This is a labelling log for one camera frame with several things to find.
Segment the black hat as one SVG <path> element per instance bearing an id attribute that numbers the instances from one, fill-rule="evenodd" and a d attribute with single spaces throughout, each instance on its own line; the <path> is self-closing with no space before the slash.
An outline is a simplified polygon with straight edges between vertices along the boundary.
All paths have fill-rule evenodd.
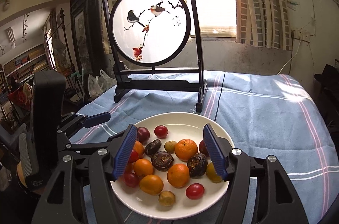
<path id="1" fill-rule="evenodd" d="M 322 73 L 314 74 L 314 78 L 323 85 L 338 86 L 339 72 L 334 66 L 326 64 Z"/>

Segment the large orange mandarin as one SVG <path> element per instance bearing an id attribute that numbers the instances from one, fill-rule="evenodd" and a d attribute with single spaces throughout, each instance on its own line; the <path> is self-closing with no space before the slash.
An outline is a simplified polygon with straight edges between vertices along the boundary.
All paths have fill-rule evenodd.
<path id="1" fill-rule="evenodd" d="M 174 151 L 181 161 L 187 162 L 192 156 L 198 153 L 198 146 L 193 140 L 185 138 L 175 144 Z"/>

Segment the green yellow kumquat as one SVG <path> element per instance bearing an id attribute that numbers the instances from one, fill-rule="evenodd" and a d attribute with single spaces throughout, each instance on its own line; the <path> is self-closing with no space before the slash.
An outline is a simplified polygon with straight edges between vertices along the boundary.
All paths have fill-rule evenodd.
<path id="1" fill-rule="evenodd" d="M 207 165 L 206 176 L 213 183 L 220 183 L 223 181 L 223 179 L 217 174 L 212 162 Z"/>

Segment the dark framed painting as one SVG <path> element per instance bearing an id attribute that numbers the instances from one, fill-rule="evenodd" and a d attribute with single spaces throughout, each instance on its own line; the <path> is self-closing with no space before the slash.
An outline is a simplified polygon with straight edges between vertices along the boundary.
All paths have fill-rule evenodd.
<path id="1" fill-rule="evenodd" d="M 78 69 L 97 76 L 106 68 L 99 0 L 70 0 L 70 15 Z"/>

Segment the blue striped tablecloth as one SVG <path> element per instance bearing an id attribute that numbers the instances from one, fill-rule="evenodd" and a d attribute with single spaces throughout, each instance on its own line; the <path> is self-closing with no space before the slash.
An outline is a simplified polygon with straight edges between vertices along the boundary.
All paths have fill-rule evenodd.
<path id="1" fill-rule="evenodd" d="M 247 155 L 275 155 L 290 177 L 306 211 L 317 223 L 338 195 L 338 155 L 316 104 L 294 78 L 206 71 L 202 115 L 218 123 Z M 148 117 L 167 112 L 195 112 L 193 92 L 128 92 L 114 101 L 115 90 L 80 110 L 82 115 L 109 112 L 108 123 L 83 128 L 73 144 L 104 142 Z"/>

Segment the brown water chestnut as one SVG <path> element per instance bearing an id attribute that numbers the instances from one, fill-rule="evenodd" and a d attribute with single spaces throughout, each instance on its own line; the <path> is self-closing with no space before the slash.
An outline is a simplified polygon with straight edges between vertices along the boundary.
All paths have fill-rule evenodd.
<path id="1" fill-rule="evenodd" d="M 190 176 L 196 178 L 204 175 L 207 170 L 207 165 L 207 157 L 203 153 L 195 154 L 187 162 Z"/>
<path id="2" fill-rule="evenodd" d="M 151 163 L 158 171 L 168 171 L 174 163 L 174 158 L 167 151 L 157 151 L 152 155 Z"/>

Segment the right checkered curtain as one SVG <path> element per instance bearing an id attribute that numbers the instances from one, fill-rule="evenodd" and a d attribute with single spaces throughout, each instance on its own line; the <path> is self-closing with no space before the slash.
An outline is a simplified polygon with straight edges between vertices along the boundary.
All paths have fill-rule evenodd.
<path id="1" fill-rule="evenodd" d="M 291 50 L 286 0 L 236 0 L 236 41 Z"/>

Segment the red cherry tomato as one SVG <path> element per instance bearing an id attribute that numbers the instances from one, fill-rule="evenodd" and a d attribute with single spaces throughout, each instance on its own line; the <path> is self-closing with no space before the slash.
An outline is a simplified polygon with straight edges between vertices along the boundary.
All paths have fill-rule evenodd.
<path id="1" fill-rule="evenodd" d="M 157 138 L 164 139 L 168 135 L 168 128 L 164 125 L 159 125 L 154 129 L 154 134 Z"/>

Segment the dark red plum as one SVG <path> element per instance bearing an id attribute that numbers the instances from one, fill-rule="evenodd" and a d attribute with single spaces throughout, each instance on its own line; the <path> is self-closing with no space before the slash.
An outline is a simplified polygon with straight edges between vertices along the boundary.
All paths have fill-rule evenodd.
<path id="1" fill-rule="evenodd" d="M 150 138 L 150 132 L 146 127 L 138 127 L 137 128 L 137 140 L 145 145 Z"/>

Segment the white plastic bag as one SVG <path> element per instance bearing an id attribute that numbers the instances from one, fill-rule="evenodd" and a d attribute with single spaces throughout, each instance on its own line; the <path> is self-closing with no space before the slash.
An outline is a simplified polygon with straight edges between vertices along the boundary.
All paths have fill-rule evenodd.
<path id="1" fill-rule="evenodd" d="M 99 76 L 92 76 L 89 74 L 88 76 L 88 90 L 90 98 L 97 98 L 111 87 L 116 85 L 117 81 L 114 78 L 111 78 L 107 75 L 104 70 L 100 70 Z"/>

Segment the small yellow kumquat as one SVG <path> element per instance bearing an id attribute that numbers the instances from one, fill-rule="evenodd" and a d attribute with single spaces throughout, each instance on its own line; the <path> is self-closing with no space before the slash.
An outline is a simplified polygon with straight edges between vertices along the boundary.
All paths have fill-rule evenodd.
<path id="1" fill-rule="evenodd" d="M 175 146 L 176 146 L 177 142 L 176 141 L 167 141 L 164 145 L 164 149 L 168 152 L 168 153 L 174 153 L 175 152 Z"/>

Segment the bird painting screen black frame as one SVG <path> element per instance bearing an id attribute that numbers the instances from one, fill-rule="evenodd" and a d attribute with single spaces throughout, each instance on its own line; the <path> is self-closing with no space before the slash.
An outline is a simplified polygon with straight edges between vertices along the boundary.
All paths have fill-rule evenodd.
<path id="1" fill-rule="evenodd" d="M 115 102 L 131 90 L 195 92 L 200 113 L 207 91 L 196 0 L 102 0 Z M 166 68 L 195 31 L 195 68 Z"/>

